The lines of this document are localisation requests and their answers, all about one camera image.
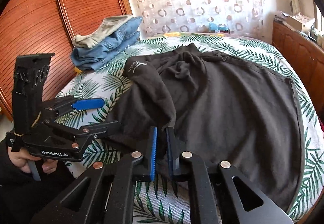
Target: folded clothes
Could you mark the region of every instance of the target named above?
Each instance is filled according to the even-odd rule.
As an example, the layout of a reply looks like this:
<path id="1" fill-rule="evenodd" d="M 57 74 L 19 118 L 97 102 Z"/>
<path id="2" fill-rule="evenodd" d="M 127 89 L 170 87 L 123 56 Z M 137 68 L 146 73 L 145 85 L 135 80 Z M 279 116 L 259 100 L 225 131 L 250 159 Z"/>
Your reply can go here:
<path id="1" fill-rule="evenodd" d="M 120 52 L 123 52 L 130 45 L 135 44 L 139 39 L 140 32 L 121 42 L 121 44 L 113 50 L 104 43 L 99 43 L 92 49 L 75 48 L 72 51 L 71 59 L 73 64 L 80 70 L 98 70 L 110 60 L 114 59 Z"/>
<path id="2" fill-rule="evenodd" d="M 131 14 L 107 17 L 102 21 L 101 25 L 97 30 L 95 30 L 95 32 L 88 35 L 77 34 L 73 38 L 72 44 L 74 45 L 74 47 L 84 47 L 91 49 L 132 18 L 133 15 Z"/>
<path id="3" fill-rule="evenodd" d="M 139 39 L 137 28 L 141 22 L 142 17 L 130 19 L 91 49 L 74 48 L 71 53 L 73 64 L 80 70 L 98 70 Z"/>

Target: black t-shirt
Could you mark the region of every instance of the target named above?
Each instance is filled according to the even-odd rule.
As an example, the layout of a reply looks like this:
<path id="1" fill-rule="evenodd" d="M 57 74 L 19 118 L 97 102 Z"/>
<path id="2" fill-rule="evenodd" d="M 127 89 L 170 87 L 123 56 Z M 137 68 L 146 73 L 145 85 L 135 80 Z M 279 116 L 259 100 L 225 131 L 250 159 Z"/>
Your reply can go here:
<path id="1" fill-rule="evenodd" d="M 134 149 L 150 126 L 174 127 L 187 151 L 212 163 L 231 162 L 281 209 L 289 210 L 305 163 L 301 109 L 292 79 L 220 51 L 201 53 L 194 44 L 130 57 L 123 75 L 134 84 L 108 114 L 107 120 L 124 126 L 113 140 Z M 157 156 L 163 155 L 166 139 L 158 143 Z"/>

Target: wooden wardrobe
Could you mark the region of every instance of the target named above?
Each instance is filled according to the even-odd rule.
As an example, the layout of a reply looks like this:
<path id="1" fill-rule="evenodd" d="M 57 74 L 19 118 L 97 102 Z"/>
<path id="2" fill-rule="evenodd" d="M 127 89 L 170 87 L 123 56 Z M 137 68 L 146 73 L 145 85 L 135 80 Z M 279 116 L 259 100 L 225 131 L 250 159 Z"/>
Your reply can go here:
<path id="1" fill-rule="evenodd" d="M 93 32 L 105 17 L 131 14 L 128 0 L 10 0 L 0 16 L 0 107 L 12 120 L 11 90 L 18 55 L 55 53 L 43 99 L 53 98 L 75 75 L 75 34 Z"/>

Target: cardboard box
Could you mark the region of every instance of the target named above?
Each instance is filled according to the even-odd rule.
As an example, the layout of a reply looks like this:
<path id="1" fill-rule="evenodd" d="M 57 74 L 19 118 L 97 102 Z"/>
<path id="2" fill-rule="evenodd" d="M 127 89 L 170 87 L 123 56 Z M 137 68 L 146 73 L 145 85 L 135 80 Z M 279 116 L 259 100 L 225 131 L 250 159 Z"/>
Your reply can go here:
<path id="1" fill-rule="evenodd" d="M 312 25 L 315 22 L 315 18 L 309 18 L 301 13 L 295 15 L 295 16 L 288 16 L 286 18 L 286 22 L 291 25 L 294 29 L 297 31 L 303 32 L 305 34 L 308 34 L 310 31 Z"/>

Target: window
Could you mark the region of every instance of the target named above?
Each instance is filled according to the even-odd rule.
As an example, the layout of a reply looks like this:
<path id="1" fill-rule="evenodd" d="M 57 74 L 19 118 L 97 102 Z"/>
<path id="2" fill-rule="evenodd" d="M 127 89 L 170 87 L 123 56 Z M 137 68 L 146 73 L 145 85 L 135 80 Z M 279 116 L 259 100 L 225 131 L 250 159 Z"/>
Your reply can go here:
<path id="1" fill-rule="evenodd" d="M 324 30 L 324 17 L 321 14 L 321 11 L 319 10 L 319 8 L 317 7 L 317 5 L 315 5 L 315 28 L 317 30 L 323 31 Z"/>

